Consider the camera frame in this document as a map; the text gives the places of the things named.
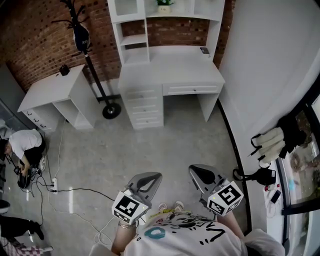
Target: white desk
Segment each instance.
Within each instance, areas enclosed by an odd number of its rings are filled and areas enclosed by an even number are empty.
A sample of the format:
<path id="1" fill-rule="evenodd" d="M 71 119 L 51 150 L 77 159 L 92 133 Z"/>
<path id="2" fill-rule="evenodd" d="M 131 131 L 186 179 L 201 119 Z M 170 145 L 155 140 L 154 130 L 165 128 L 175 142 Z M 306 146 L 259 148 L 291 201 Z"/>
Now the white desk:
<path id="1" fill-rule="evenodd" d="M 163 96 L 197 94 L 205 121 L 225 83 L 198 46 L 150 47 L 150 63 L 123 66 L 119 91 L 134 129 L 164 125 Z"/>
<path id="2" fill-rule="evenodd" d="M 44 131 L 55 131 L 60 113 L 77 130 L 91 129 L 99 117 L 99 103 L 82 70 L 85 65 L 35 82 L 25 95 L 18 112 L 23 112 Z"/>

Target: concrete floor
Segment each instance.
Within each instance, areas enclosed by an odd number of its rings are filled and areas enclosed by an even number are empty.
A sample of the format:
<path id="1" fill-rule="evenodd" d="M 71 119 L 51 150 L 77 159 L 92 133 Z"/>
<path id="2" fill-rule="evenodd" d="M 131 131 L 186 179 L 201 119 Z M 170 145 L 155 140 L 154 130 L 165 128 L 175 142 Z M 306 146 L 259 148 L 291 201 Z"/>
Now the concrete floor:
<path id="1" fill-rule="evenodd" d="M 56 132 L 47 134 L 53 177 L 58 170 L 63 124 L 61 121 Z M 135 174 L 161 172 L 162 183 L 152 200 L 153 209 L 148 214 L 154 213 L 161 202 L 172 205 L 180 200 L 186 210 L 210 217 L 211 213 L 198 202 L 200 192 L 189 177 L 188 166 L 191 164 L 215 166 L 232 180 L 232 170 L 237 162 L 221 112 L 216 106 L 206 123 L 196 96 L 165 97 L 164 127 L 135 131 L 124 108 L 114 120 L 101 118 L 91 131 L 75 130 L 66 123 L 60 150 L 60 171 L 57 174 L 58 188 L 90 188 L 115 198 Z M 23 193 L 17 186 L 13 169 L 12 165 L 6 168 L 3 199 L 11 203 L 6 216 L 41 223 L 41 195 L 36 184 L 33 185 L 35 198 Z M 49 182 L 48 165 L 43 176 Z M 42 229 L 45 243 L 54 248 L 52 255 L 89 255 L 96 231 L 78 216 L 55 212 L 48 203 L 46 188 L 40 186 L 40 189 L 43 193 Z M 58 211 L 79 214 L 98 230 L 113 217 L 113 202 L 91 191 L 51 193 L 50 202 Z M 234 214 L 245 231 L 244 199 Z M 104 230 L 112 240 L 117 224 L 117 221 L 112 221 Z"/>

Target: power strip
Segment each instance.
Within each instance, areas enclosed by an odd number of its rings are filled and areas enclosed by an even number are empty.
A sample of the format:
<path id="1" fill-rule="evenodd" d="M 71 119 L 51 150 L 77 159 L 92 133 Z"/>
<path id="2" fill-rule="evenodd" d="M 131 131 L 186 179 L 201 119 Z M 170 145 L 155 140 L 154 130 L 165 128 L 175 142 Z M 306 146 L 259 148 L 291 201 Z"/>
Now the power strip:
<path id="1" fill-rule="evenodd" d="M 58 180 L 56 178 L 53 178 L 52 179 L 52 187 L 50 187 L 50 190 L 58 190 Z"/>

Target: sneaker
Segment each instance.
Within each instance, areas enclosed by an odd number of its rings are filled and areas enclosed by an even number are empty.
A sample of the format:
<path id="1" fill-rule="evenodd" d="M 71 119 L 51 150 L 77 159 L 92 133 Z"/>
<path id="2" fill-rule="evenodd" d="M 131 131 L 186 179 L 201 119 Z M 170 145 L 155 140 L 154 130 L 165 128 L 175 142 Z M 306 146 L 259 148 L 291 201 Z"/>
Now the sneaker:
<path id="1" fill-rule="evenodd" d="M 174 210 L 176 212 L 182 212 L 184 210 L 185 206 L 182 202 L 180 201 L 176 201 L 174 204 Z"/>
<path id="2" fill-rule="evenodd" d="M 158 207 L 159 212 L 162 212 L 163 210 L 166 210 L 166 209 L 168 209 L 168 206 L 164 202 L 162 202 Z"/>
<path id="3" fill-rule="evenodd" d="M 39 169 L 40 171 L 43 173 L 44 170 L 46 169 L 46 166 L 47 166 L 47 158 L 45 155 L 43 155 L 41 157 L 41 160 L 40 160 L 40 163 L 39 163 Z"/>

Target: bracelet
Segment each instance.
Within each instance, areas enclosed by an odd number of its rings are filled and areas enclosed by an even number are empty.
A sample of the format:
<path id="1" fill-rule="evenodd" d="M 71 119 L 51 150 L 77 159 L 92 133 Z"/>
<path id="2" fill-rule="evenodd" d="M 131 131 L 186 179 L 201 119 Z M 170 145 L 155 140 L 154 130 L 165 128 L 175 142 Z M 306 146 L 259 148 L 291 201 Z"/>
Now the bracelet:
<path id="1" fill-rule="evenodd" d="M 136 227 L 136 223 L 133 223 L 132 225 L 125 225 L 125 224 L 121 224 L 120 221 L 119 221 L 118 226 L 120 228 L 124 228 L 124 229 L 132 229 L 132 228 Z"/>

